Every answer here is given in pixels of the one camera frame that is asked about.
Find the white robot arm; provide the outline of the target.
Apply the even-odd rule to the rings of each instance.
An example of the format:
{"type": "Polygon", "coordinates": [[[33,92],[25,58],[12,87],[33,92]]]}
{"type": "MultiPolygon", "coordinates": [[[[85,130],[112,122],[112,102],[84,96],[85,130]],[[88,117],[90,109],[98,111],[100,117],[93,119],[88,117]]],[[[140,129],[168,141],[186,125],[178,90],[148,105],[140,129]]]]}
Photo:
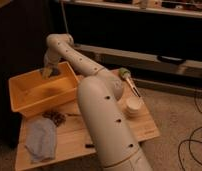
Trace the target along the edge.
{"type": "Polygon", "coordinates": [[[118,105],[121,79],[76,51],[69,34],[50,34],[46,43],[43,77],[50,77],[62,59],[83,76],[77,103],[103,171],[153,171],[118,105]]]}

